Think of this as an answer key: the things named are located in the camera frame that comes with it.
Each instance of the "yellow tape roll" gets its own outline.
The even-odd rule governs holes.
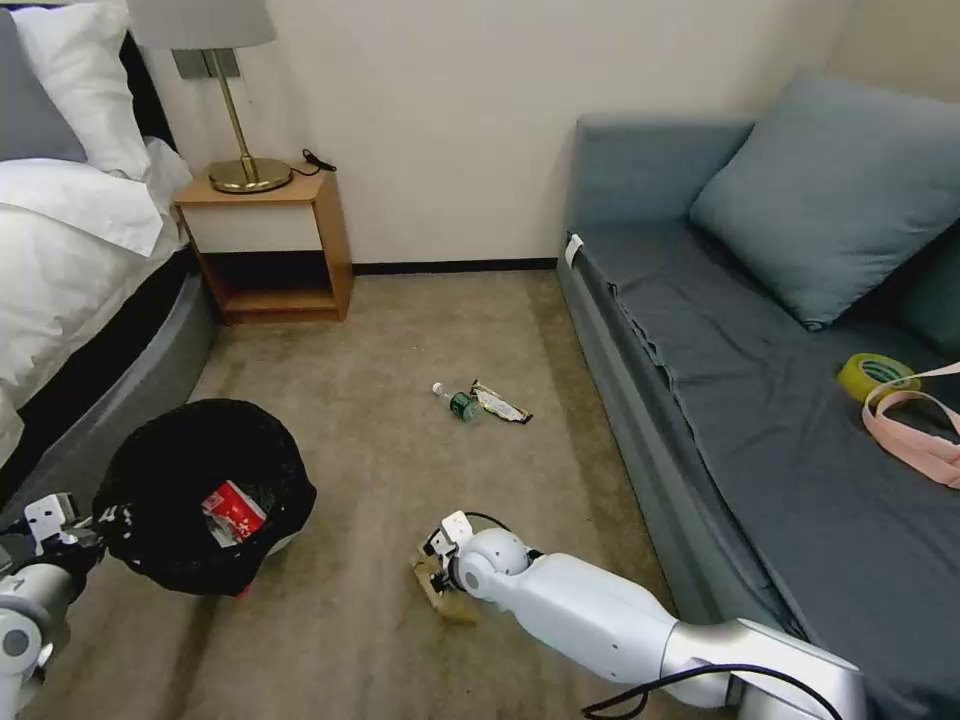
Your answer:
[[[847,364],[837,375],[837,380],[843,385],[850,397],[864,402],[867,395],[877,385],[883,385],[891,380],[910,377],[914,372],[902,362],[893,358],[876,355],[874,353],[858,353],[847,360]],[[920,381],[917,378],[898,382],[884,389],[877,399],[889,395],[895,390],[919,390]]]

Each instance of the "pink strap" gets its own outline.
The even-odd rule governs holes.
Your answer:
[[[926,475],[931,480],[960,490],[960,445],[944,438],[921,432],[886,416],[887,410],[908,400],[930,400],[950,418],[953,429],[960,434],[960,414],[954,412],[932,395],[916,390],[892,392],[877,403],[876,415],[870,407],[883,388],[913,378],[960,374],[960,362],[936,370],[911,375],[900,380],[878,385],[863,403],[863,424],[878,443],[891,455]]]

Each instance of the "wooden nightstand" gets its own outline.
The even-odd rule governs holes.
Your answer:
[[[336,174],[253,195],[218,192],[204,174],[173,201],[227,325],[346,317],[353,264]]]

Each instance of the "trash can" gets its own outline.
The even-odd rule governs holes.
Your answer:
[[[221,547],[203,503],[231,481],[263,524]],[[317,491],[293,436],[265,410],[201,400],[151,420],[110,462],[93,521],[110,553],[169,590],[237,595],[280,541],[306,523]]]

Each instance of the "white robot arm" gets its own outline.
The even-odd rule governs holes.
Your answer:
[[[48,495],[24,511],[36,559],[0,579],[0,720],[14,720],[67,644],[67,608],[103,556],[100,539],[76,520],[66,494]]]
[[[611,682],[662,685],[697,707],[739,705],[741,720],[867,717],[856,667],[777,630],[749,620],[682,623],[645,588],[570,555],[542,555],[503,528],[474,534],[459,511],[424,550],[442,561],[434,589],[496,603],[535,638]],[[584,714],[602,717],[591,711],[649,689]]]

